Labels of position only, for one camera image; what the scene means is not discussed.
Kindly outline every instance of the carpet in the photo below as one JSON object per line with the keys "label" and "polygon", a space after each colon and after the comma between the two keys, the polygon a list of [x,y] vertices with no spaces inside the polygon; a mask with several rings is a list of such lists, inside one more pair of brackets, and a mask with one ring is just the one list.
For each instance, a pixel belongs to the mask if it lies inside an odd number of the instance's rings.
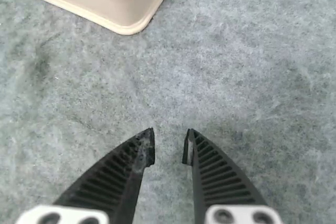
{"label": "carpet", "polygon": [[336,219],[336,0],[165,0],[120,36],[41,0],[0,0],[0,222],[52,203],[153,127],[134,223],[192,224],[193,127],[285,223]]}

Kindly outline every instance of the mounting hole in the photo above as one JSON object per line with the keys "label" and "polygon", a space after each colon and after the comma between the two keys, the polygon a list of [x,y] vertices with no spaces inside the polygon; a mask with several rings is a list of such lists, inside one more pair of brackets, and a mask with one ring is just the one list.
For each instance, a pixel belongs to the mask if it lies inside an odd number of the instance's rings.
{"label": "mounting hole", "polygon": [[273,224],[271,216],[264,212],[256,212],[253,215],[253,219],[258,224]]}
{"label": "mounting hole", "polygon": [[230,224],[233,223],[232,214],[224,209],[217,210],[214,214],[215,220],[221,224]]}
{"label": "mounting hole", "polygon": [[61,216],[55,212],[43,216],[38,224],[57,224]]}
{"label": "mounting hole", "polygon": [[99,221],[96,218],[87,218],[82,220],[79,224],[99,224]]}

